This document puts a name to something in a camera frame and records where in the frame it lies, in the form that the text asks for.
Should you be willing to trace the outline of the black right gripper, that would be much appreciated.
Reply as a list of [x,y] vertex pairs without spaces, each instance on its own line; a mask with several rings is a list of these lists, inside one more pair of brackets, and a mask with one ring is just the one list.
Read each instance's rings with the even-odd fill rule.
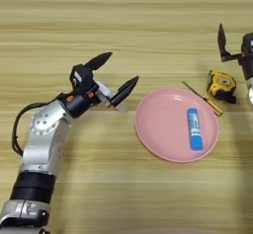
[[253,33],[246,34],[242,39],[241,54],[231,54],[225,48],[226,37],[223,25],[219,25],[217,32],[217,44],[222,62],[238,60],[242,55],[241,66],[244,78],[249,80],[253,77]]

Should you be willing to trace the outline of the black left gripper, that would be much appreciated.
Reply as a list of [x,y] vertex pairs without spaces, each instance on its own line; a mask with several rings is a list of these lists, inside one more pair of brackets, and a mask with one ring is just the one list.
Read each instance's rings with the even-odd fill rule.
[[[98,70],[103,66],[107,60],[112,56],[111,52],[101,53],[98,56],[92,58],[85,64],[85,67],[90,70]],[[117,107],[124,99],[128,97],[135,85],[137,84],[139,77],[135,76],[126,81],[119,89],[118,92],[111,98],[111,105]],[[99,86],[95,84],[88,90],[74,89],[67,94],[60,95],[60,101],[66,107],[67,111],[73,118],[81,117],[90,108],[97,106],[101,103],[96,96]]]

